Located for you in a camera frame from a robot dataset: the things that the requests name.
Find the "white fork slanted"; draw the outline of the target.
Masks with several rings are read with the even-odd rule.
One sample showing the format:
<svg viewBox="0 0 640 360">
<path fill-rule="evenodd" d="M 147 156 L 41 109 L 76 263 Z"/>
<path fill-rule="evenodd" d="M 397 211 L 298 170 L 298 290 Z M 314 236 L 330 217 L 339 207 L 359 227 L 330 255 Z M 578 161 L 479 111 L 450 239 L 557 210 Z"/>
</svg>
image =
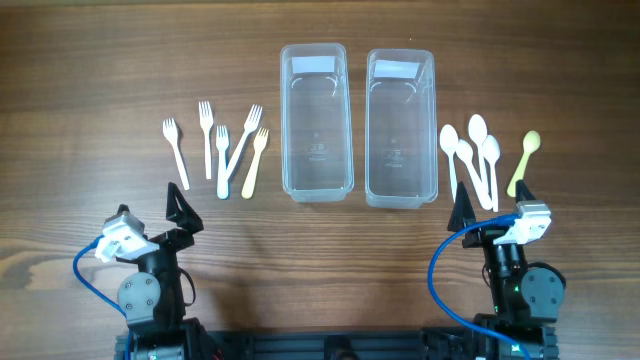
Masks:
<svg viewBox="0 0 640 360">
<path fill-rule="evenodd" d="M 244 123 L 244 132 L 240 137 L 240 140 L 234 149 L 231 158 L 227 164 L 226 168 L 226 179 L 231 181 L 231 178 L 235 172 L 236 166 L 238 165 L 240 156 L 245 148 L 246 142 L 249 138 L 249 135 L 258 129 L 261 116 L 263 113 L 263 107 L 261 105 L 253 104 L 247 119 Z"/>
</svg>

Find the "white spoon top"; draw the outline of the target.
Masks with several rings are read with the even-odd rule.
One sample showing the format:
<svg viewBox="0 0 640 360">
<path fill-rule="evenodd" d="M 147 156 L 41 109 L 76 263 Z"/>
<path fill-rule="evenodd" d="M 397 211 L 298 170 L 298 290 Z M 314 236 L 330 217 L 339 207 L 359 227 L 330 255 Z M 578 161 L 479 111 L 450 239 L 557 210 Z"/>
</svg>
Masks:
<svg viewBox="0 0 640 360">
<path fill-rule="evenodd" d="M 488 136 L 488 128 L 484 118 L 481 115 L 473 114 L 471 116 L 468 123 L 468 135 L 477 146 L 480 178 L 485 186 L 485 189 L 488 189 L 489 183 L 483 153 L 483 143 Z"/>
</svg>

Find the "light blue fork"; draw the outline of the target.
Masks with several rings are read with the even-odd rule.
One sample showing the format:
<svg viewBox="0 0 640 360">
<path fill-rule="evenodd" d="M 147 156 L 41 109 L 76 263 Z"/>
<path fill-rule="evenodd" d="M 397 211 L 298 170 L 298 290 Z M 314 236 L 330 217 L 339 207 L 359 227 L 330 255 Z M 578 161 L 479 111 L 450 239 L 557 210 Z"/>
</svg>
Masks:
<svg viewBox="0 0 640 360">
<path fill-rule="evenodd" d="M 216 148 L 218 150 L 218 170 L 217 170 L 217 196 L 219 199 L 227 199 L 229 197 L 228 177 L 226 175 L 227 168 L 227 150 L 229 148 L 229 133 L 225 125 L 216 127 Z"/>
</svg>

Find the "yellow spoon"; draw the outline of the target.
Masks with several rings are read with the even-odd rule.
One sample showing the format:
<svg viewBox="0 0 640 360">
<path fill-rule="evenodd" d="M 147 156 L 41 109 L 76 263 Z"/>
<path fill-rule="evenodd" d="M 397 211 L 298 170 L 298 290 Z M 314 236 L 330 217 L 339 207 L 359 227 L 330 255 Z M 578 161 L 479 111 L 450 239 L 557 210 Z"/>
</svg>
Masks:
<svg viewBox="0 0 640 360">
<path fill-rule="evenodd" d="M 522 145 L 523 154 L 507 187 L 507 195 L 510 197 L 516 196 L 516 183 L 524 179 L 526 167 L 530 156 L 541 146 L 540 134 L 535 130 L 529 131 L 524 136 Z"/>
</svg>

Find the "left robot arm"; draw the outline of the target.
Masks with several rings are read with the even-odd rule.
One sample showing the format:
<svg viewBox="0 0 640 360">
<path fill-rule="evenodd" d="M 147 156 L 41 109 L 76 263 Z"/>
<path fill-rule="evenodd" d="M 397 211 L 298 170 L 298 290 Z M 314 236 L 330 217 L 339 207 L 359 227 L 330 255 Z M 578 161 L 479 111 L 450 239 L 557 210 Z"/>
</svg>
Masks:
<svg viewBox="0 0 640 360">
<path fill-rule="evenodd" d="M 196 318 L 187 319 L 177 253 L 194 245 L 203 230 L 201 218 L 176 184 L 168 184 L 166 219 L 176 224 L 150 239 L 158 248 L 131 262 L 138 271 L 121 284 L 117 300 L 126 315 L 128 333 L 116 339 L 116 359 L 214 359 L 221 347 Z"/>
</svg>

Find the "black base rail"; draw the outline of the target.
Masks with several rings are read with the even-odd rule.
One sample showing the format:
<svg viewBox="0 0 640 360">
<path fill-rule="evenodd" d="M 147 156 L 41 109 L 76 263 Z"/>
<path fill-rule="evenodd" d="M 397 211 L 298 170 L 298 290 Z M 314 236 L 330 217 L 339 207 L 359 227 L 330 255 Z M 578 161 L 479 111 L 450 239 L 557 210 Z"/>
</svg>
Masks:
<svg viewBox="0 0 640 360">
<path fill-rule="evenodd" d="M 522 359 L 558 360 L 553 328 L 523 330 L 502 342 L 466 328 L 420 331 L 252 333 L 216 331 L 211 359 Z"/>
</svg>

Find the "white fork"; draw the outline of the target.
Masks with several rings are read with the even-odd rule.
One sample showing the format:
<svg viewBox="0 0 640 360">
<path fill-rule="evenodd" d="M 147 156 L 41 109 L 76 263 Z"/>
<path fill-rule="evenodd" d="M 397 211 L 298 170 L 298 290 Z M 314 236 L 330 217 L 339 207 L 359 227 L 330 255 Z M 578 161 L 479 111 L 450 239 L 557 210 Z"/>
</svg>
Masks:
<svg viewBox="0 0 640 360">
<path fill-rule="evenodd" d="M 205 177 L 207 180 L 212 178 L 212 153 L 211 153 L 211 130 L 214 126 L 214 116 L 209 101 L 200 101 L 198 103 L 200 126 L 204 134 L 204 163 Z"/>
<path fill-rule="evenodd" d="M 179 140 L 180 140 L 179 127 L 174 118 L 165 119 L 163 121 L 162 127 L 163 127 L 162 129 L 163 135 L 172 147 L 175 161 L 176 161 L 176 166 L 179 172 L 179 176 L 180 176 L 183 188 L 185 190 L 189 190 L 190 182 L 189 182 L 188 174 L 186 171 L 186 166 L 185 166 L 185 163 L 180 151 L 180 147 L 179 147 Z"/>
</svg>

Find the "yellow fork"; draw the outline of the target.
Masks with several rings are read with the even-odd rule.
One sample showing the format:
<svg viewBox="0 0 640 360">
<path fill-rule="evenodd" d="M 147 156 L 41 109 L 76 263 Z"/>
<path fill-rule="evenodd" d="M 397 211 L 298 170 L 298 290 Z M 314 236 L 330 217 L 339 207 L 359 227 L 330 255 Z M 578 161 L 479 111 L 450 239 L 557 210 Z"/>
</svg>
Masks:
<svg viewBox="0 0 640 360">
<path fill-rule="evenodd" d="M 244 199 L 250 199 L 254 194 L 261 155 L 266 148 L 268 138 L 269 130 L 266 128 L 260 128 L 254 138 L 254 156 L 241 191 Z"/>
</svg>

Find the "right clear plastic container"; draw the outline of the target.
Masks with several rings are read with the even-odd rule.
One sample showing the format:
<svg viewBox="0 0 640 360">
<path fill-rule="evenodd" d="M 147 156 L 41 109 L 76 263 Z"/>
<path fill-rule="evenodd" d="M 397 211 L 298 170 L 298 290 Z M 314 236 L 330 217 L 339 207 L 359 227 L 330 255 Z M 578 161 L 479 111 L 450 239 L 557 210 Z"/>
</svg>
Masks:
<svg viewBox="0 0 640 360">
<path fill-rule="evenodd" d="M 438 196 L 435 61 L 379 48 L 366 78 L 365 193 L 369 206 L 417 209 Z"/>
</svg>

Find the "white fork far left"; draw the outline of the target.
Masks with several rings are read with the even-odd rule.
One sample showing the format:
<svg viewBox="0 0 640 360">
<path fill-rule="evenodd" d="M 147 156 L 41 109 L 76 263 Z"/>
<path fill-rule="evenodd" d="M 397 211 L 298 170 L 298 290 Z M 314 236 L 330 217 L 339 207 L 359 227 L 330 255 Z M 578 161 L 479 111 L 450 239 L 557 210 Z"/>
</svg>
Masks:
<svg viewBox="0 0 640 360">
<path fill-rule="evenodd" d="M 185 190 L 189 190 L 190 182 L 189 182 L 188 174 L 186 171 L 186 166 L 185 166 L 185 163 L 180 151 L 180 147 L 179 147 L 179 140 L 180 140 L 179 127 L 174 118 L 165 119 L 163 121 L 162 127 L 163 127 L 162 129 L 163 135 L 172 147 L 175 161 L 176 161 L 176 166 L 179 172 L 179 176 L 180 176 L 183 188 Z"/>
</svg>

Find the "left clear plastic container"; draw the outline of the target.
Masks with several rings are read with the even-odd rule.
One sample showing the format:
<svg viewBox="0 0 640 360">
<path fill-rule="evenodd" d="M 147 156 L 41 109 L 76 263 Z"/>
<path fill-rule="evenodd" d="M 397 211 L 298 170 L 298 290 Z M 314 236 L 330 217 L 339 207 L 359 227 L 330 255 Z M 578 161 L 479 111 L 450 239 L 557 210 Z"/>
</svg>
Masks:
<svg viewBox="0 0 640 360">
<path fill-rule="evenodd" d="M 296 202 L 336 202 L 355 183 L 347 53 L 285 46 L 280 59 L 282 182 Z"/>
</svg>

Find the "clear plastic container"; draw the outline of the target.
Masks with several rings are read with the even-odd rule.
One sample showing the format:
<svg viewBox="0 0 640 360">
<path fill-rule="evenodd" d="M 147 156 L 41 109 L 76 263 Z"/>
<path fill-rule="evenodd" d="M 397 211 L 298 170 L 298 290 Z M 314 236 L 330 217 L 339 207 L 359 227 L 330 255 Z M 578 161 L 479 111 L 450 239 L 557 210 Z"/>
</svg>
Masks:
<svg viewBox="0 0 640 360">
<path fill-rule="evenodd" d="M 379 48 L 366 78 L 365 193 L 369 206 L 417 209 L 438 196 L 435 61 Z"/>
<path fill-rule="evenodd" d="M 280 59 L 282 182 L 296 202 L 336 202 L 355 183 L 347 53 L 285 46 Z"/>
</svg>

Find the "white spoon thick handle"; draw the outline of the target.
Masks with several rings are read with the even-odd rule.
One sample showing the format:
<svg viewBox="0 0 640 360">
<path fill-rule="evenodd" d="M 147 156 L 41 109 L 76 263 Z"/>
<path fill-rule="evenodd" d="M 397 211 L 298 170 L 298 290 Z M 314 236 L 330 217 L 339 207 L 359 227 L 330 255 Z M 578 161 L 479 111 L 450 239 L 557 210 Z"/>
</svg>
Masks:
<svg viewBox="0 0 640 360">
<path fill-rule="evenodd" d="M 491 210 L 492 201 L 489 196 L 488 190 L 486 189 L 483 181 L 481 180 L 480 176 L 473 166 L 473 149 L 471 148 L 471 145 L 465 140 L 459 139 L 456 146 L 456 155 L 465 164 L 469 172 L 472 185 L 474 187 L 481 207 L 485 210 Z"/>
</svg>

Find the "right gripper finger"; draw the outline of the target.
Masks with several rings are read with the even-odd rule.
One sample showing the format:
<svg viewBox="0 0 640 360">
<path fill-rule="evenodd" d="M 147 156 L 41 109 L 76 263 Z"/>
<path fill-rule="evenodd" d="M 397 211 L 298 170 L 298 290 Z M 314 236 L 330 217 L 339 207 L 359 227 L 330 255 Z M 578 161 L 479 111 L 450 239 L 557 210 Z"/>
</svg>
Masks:
<svg viewBox="0 0 640 360">
<path fill-rule="evenodd" d="M 476 223 L 476 216 L 469 194 L 462 181 L 457 184 L 455 202 L 449 218 L 447 230 L 458 232 Z"/>
<path fill-rule="evenodd" d="M 535 196 L 530 192 L 530 190 L 528 189 L 528 187 L 526 186 L 526 184 L 524 183 L 523 180 L 517 180 L 516 181 L 516 188 L 515 188 L 516 192 L 515 192 L 515 199 L 516 202 L 522 202 L 522 201 L 534 201 L 535 200 Z"/>
</svg>

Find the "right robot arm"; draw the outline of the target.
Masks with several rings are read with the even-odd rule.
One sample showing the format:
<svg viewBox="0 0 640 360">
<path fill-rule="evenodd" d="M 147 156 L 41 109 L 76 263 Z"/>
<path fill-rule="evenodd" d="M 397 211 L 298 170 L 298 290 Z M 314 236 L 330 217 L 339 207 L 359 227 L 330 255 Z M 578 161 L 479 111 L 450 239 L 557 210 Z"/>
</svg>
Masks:
<svg viewBox="0 0 640 360">
<path fill-rule="evenodd" d="M 492 314 L 469 321 L 446 313 L 461 326 L 438 330 L 425 342 L 438 348 L 436 359 L 557 359 L 558 319 L 567 288 L 559 270 L 526 259 L 524 247 L 542 238 L 551 211 L 522 180 L 516 182 L 516 207 L 509 215 L 479 222 L 466 188 L 460 184 L 450 216 L 447 244 L 461 239 L 465 249 L 483 251 L 482 276 L 494 306 Z"/>
</svg>

